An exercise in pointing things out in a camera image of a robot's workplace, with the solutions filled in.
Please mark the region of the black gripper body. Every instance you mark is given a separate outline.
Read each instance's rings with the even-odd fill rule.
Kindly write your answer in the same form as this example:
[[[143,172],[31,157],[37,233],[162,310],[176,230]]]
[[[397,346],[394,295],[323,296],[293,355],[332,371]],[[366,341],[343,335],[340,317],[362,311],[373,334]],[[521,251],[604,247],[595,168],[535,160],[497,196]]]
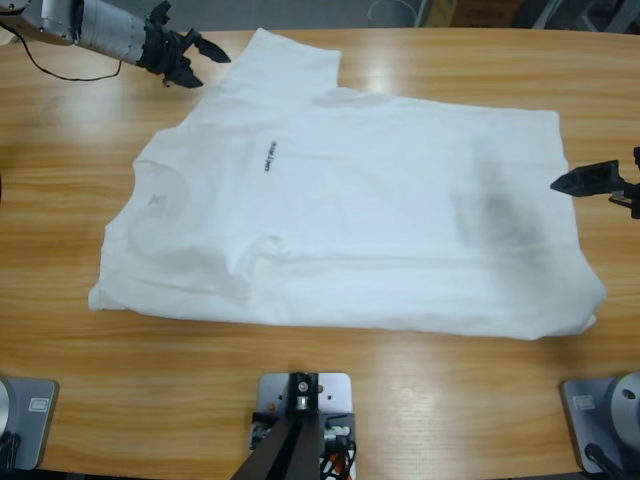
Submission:
[[[611,193],[608,201],[627,208],[630,211],[631,218],[639,220],[639,184],[632,184],[618,178],[610,181],[609,188]]]
[[[196,42],[198,32],[190,29],[186,34],[168,30],[164,24],[144,21],[145,39],[136,65],[147,71],[165,76],[193,76],[191,61],[185,52]]]

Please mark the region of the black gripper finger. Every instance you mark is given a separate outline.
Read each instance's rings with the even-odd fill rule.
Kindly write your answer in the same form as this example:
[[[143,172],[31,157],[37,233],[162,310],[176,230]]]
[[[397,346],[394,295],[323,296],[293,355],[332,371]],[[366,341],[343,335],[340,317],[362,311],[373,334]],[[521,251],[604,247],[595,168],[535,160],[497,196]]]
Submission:
[[[611,194],[624,190],[619,162],[610,160],[576,167],[554,180],[550,188],[572,197]]]
[[[226,64],[231,62],[231,58],[219,45],[207,40],[199,32],[195,34],[194,45],[201,55],[216,63]]]
[[[178,65],[166,73],[166,82],[188,89],[200,88],[203,82],[198,79],[189,65]]]

